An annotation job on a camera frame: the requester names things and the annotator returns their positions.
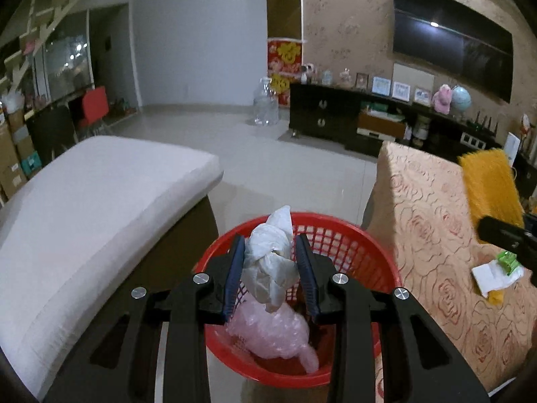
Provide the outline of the white knotted plastic bag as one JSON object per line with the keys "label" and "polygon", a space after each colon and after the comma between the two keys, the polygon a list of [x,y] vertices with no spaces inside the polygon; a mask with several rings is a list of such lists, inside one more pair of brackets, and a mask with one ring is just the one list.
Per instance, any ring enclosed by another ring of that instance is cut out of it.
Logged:
{"label": "white knotted plastic bag", "polygon": [[283,305],[287,290],[299,281],[297,264],[291,259],[293,237],[290,206],[283,206],[257,225],[245,241],[241,280],[269,313]]}

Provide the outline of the green snack wrapper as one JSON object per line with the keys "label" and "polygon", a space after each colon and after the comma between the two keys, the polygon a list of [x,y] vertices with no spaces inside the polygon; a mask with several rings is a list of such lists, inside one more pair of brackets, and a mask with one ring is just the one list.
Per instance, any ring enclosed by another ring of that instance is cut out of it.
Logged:
{"label": "green snack wrapper", "polygon": [[510,276],[521,266],[517,259],[517,255],[506,250],[501,251],[501,253],[497,255],[497,261],[507,276]]}

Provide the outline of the white paper napkin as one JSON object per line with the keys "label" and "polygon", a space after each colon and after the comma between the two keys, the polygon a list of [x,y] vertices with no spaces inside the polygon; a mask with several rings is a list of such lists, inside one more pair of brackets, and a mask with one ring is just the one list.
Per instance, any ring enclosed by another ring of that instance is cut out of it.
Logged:
{"label": "white paper napkin", "polygon": [[491,291],[504,290],[524,276],[524,268],[516,267],[508,275],[498,260],[472,268],[472,276],[475,279],[482,296],[487,298]]}

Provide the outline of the white box device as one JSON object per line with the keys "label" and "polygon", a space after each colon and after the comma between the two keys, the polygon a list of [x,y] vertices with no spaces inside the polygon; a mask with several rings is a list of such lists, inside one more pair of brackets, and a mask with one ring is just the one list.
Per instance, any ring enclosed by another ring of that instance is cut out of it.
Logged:
{"label": "white box device", "polygon": [[508,164],[510,167],[514,165],[514,160],[519,152],[521,140],[518,136],[515,136],[513,133],[508,133],[505,144],[503,146],[503,151],[508,159]]}

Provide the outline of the rose pattern tablecloth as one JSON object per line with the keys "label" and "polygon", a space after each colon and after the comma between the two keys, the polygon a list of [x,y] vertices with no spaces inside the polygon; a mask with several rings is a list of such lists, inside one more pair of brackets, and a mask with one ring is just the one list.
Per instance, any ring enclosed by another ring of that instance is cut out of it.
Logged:
{"label": "rose pattern tablecloth", "polygon": [[536,289],[523,277],[499,306],[481,295],[472,267],[495,259],[500,250],[476,239],[461,168],[384,143],[363,224],[485,389],[514,377],[532,348]]}

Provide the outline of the black wifi router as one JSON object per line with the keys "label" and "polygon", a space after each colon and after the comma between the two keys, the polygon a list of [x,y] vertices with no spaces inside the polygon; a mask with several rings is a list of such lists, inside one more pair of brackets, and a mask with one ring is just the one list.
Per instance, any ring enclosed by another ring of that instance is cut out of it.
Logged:
{"label": "black wifi router", "polygon": [[483,118],[480,118],[480,114],[481,112],[478,112],[473,120],[468,119],[466,121],[467,127],[477,133],[484,134],[485,136],[495,137],[497,135],[498,123],[493,127],[492,118],[486,115],[484,115]]}

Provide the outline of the pale blue globe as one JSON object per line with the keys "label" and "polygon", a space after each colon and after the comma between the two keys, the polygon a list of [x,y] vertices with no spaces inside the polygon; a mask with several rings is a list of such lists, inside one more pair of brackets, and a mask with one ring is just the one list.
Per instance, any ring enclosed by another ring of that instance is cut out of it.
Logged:
{"label": "pale blue globe", "polygon": [[459,111],[465,112],[472,105],[472,97],[468,90],[463,86],[454,86],[451,90],[450,107]]}

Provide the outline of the pink plush toy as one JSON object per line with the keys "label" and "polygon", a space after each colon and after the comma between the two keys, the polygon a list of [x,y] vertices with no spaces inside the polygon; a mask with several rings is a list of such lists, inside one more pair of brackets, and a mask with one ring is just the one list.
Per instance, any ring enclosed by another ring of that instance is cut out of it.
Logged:
{"label": "pink plush toy", "polygon": [[452,90],[449,85],[443,84],[438,91],[433,95],[431,100],[432,108],[435,112],[447,115],[450,113],[450,103],[452,98]]}

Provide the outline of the black TV cabinet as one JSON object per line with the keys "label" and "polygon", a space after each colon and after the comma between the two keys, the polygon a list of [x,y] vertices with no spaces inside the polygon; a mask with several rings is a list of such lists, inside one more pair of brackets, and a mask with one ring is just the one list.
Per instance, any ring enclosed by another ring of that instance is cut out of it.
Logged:
{"label": "black TV cabinet", "polygon": [[289,131],[336,142],[378,156],[381,143],[398,142],[455,162],[462,155],[499,148],[496,131],[479,129],[419,104],[321,85],[294,83],[289,93]]}

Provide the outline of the red chair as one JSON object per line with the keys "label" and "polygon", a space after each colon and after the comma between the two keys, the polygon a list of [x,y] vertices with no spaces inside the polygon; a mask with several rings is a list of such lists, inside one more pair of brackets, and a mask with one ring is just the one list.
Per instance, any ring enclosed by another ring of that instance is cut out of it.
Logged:
{"label": "red chair", "polygon": [[106,88],[99,86],[88,90],[82,98],[82,109],[84,117],[78,124],[78,129],[98,130],[106,123],[103,118],[109,112],[109,103],[106,95]]}

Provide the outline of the clear water jug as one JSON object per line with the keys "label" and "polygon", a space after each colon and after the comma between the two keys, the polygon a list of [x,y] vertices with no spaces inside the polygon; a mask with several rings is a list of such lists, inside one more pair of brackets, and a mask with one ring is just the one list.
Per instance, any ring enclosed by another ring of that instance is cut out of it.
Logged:
{"label": "clear water jug", "polygon": [[279,99],[271,86],[270,77],[262,77],[253,100],[254,124],[273,126],[280,121]]}

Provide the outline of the black wall television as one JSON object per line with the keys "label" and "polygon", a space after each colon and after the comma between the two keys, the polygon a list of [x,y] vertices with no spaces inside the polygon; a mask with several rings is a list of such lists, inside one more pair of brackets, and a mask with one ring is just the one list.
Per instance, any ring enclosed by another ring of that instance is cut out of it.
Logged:
{"label": "black wall television", "polygon": [[462,77],[509,103],[512,34],[455,0],[393,0],[393,51]]}

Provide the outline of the red festive wall poster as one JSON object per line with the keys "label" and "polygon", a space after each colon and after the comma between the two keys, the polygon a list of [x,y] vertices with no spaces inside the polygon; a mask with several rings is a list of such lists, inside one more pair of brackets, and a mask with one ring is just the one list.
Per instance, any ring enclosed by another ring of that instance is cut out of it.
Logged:
{"label": "red festive wall poster", "polygon": [[267,75],[280,107],[289,108],[290,85],[299,82],[302,48],[299,39],[272,37],[267,40]]}

